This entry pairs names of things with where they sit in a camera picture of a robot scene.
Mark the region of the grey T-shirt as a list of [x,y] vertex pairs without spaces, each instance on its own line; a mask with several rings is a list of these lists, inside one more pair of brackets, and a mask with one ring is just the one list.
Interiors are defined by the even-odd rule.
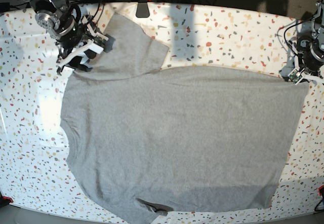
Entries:
[[67,165],[82,191],[128,223],[169,211],[267,208],[306,83],[211,66],[161,69],[168,48],[114,14],[106,51],[69,77]]

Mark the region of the red clamp right corner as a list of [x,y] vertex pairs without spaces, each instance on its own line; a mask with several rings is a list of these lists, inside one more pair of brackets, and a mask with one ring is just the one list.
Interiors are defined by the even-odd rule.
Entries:
[[322,185],[321,187],[318,188],[318,192],[320,195],[320,201],[317,203],[317,205],[314,208],[315,213],[321,213],[324,212],[324,186]]

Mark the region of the red clamp corner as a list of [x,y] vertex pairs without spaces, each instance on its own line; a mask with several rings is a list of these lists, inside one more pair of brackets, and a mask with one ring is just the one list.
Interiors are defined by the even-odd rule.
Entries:
[[324,186],[322,185],[321,187],[318,188],[318,192],[320,195],[320,201],[317,203],[317,205],[314,208],[315,213],[321,213],[324,212]]
[[13,203],[13,200],[9,197],[2,196],[0,197],[0,208],[3,208],[9,204]]

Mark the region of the red clamp left corner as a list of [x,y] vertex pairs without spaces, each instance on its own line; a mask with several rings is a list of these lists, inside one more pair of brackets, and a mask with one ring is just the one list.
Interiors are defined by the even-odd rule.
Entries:
[[13,200],[9,197],[2,196],[0,197],[0,208],[3,208],[9,204],[13,203]]

